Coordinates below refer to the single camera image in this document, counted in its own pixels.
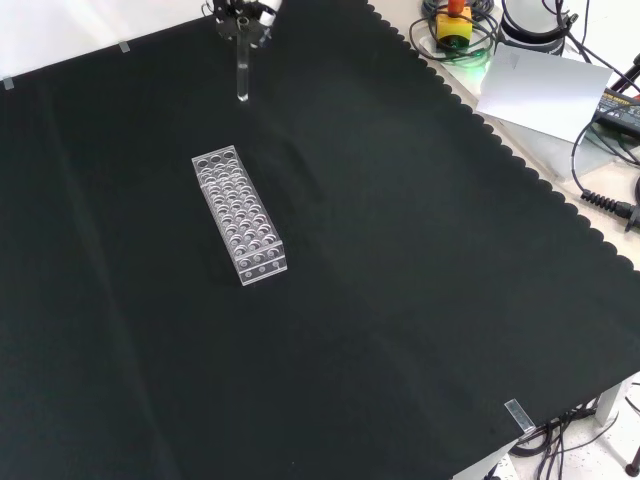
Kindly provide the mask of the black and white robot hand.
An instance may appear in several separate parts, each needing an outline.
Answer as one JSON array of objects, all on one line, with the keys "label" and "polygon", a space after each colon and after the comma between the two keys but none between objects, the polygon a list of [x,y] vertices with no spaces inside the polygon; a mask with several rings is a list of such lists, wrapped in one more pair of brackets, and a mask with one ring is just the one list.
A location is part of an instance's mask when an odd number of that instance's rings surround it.
[{"label": "black and white robot hand", "polygon": [[212,16],[216,31],[224,39],[245,32],[253,48],[263,47],[271,38],[271,30],[282,0],[213,0],[204,1],[201,12]]}]

